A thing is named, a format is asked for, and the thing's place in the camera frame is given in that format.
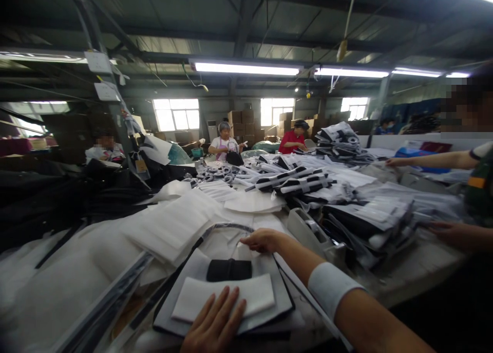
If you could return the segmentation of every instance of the clothing tag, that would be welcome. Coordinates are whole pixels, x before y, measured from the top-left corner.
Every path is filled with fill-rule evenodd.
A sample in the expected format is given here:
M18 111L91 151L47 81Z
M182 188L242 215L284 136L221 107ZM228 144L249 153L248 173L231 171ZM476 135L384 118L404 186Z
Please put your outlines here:
M147 166L145 165L145 161L143 160L136 160L135 168L137 169L137 173L143 173L147 171Z
M475 187L475 188L478 188L478 189L483 189L485 183L486 183L486 180L484 178L472 177L472 176L469 177L469 181L467 182L467 184L469 186L472 186L472 187Z

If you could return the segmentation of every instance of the plastic bag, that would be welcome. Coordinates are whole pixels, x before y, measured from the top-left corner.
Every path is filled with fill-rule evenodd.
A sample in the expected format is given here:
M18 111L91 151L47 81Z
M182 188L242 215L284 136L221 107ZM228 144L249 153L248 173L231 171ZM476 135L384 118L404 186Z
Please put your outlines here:
M275 154L279 147L280 143L271 143L270 141L260 141L253 145L252 150L264 150L270 154Z
M176 142L170 141L171 150L168 153L170 164L190 164L193 163L188 154Z
M265 150L247 150L241 153L241 157L245 159L245 158L257 157L263 154L268 154L268 153Z

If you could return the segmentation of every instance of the white sleeve cover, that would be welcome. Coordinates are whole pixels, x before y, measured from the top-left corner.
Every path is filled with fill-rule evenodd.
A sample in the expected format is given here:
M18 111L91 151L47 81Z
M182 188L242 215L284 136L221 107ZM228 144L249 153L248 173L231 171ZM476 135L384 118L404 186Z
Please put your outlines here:
M308 290L333 321L340 301L353 289L364 287L331 263L318 265L308 280Z

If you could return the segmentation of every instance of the apron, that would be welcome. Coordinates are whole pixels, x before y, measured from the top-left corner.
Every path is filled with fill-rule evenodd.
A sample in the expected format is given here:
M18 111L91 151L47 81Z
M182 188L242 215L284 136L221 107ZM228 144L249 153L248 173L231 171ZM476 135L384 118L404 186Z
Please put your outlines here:
M220 139L220 140L219 140L219 147L218 147L218 149L219 149L219 148L227 148L229 151L232 151L232 150L237 151L237 150L238 150L238 145L236 145L236 146L235 146L235 143L234 143L233 141L228 141L228 142L227 142L227 146L225 146L225 145L221 145L221 144L222 144L222 142L223 142L223 140L222 140L222 139ZM221 154L226 155L226 153L219 153L219 154L216 154L216 160L219 160L219 157L221 156Z
M484 227L493 228L493 148L479 161L472 172L464 196L467 212Z

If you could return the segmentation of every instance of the black fabric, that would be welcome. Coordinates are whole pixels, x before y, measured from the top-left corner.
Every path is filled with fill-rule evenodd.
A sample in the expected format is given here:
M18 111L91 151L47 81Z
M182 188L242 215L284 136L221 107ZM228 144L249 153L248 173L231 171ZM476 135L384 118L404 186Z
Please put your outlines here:
M226 162L232 165L244 165L241 155L237 152L228 152L226 154Z
M208 282L240 281L252 278L252 262L213 259L207 270Z

